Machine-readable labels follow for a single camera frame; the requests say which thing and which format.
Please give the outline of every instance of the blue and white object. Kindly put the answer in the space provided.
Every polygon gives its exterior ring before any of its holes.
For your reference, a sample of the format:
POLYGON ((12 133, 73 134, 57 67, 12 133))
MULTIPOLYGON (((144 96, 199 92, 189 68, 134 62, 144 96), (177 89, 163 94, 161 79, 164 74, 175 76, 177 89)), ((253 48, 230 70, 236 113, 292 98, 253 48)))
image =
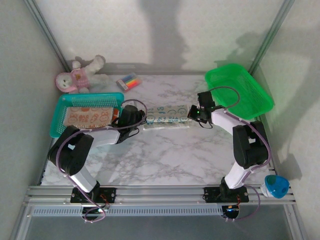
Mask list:
POLYGON ((278 175, 268 175, 264 178, 261 191, 266 197, 283 198, 289 190, 289 181, 278 175))

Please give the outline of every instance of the green plastic tray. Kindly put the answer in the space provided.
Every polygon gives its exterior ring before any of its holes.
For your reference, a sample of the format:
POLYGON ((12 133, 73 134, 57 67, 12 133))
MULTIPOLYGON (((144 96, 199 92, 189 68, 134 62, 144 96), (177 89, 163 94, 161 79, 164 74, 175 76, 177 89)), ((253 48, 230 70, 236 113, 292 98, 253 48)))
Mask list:
MULTIPOLYGON (((218 86, 235 88, 240 94, 240 102, 229 111, 243 119, 253 119, 270 111, 274 101, 247 70, 238 64, 228 64, 208 71, 205 76, 209 89, 218 86)), ((237 101, 237 94, 231 89, 221 88, 211 91, 215 101, 229 106, 237 101)))
POLYGON ((53 114, 50 136, 52 138, 59 138, 66 129, 64 126, 64 119, 66 117, 68 107, 113 107, 121 111, 121 103, 124 101, 124 99, 125 96, 121 92, 61 95, 53 114))

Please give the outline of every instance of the white marble table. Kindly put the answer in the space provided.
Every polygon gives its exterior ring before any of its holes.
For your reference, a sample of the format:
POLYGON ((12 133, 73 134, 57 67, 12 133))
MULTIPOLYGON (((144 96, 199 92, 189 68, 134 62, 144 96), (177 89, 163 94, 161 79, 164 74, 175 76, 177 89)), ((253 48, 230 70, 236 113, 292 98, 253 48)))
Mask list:
MULTIPOLYGON (((115 81, 104 92, 119 92, 115 81)), ((207 84, 199 75, 143 75, 142 84, 125 93, 147 107, 197 105, 197 93, 207 84)), ((218 126, 203 129, 196 122, 190 128, 143 130, 118 145, 90 150, 89 172, 101 185, 209 185, 219 184, 234 163, 232 136, 218 126)), ((269 173, 265 167, 251 174, 247 184, 260 184, 269 173)), ((48 162, 42 185, 70 185, 48 162)))

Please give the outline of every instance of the stuffed animal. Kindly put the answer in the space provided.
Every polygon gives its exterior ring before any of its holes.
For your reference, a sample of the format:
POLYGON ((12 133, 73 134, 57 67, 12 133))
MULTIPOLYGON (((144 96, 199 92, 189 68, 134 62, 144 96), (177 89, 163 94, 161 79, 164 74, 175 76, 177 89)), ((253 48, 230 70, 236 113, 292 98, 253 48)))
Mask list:
POLYGON ((96 74, 104 65, 105 61, 100 56, 95 56, 93 62, 82 68, 80 62, 73 61, 71 72, 63 72, 56 76, 56 86, 64 93, 89 93, 89 87, 105 84, 109 80, 106 74, 96 74))

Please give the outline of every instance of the white wall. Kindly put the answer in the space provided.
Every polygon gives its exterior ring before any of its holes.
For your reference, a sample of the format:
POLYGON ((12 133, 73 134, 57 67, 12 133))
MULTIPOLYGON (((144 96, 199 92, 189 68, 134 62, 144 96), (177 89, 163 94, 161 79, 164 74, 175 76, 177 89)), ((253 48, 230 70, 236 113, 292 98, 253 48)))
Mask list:
POLYGON ((0 239, 9 239, 27 186, 37 184, 62 67, 22 0, 0 7, 0 239))
POLYGON ((255 76, 274 99, 268 138, 311 240, 320 239, 319 10, 319 0, 295 1, 255 76))
POLYGON ((65 58, 106 73, 249 68, 283 0, 36 0, 65 58))

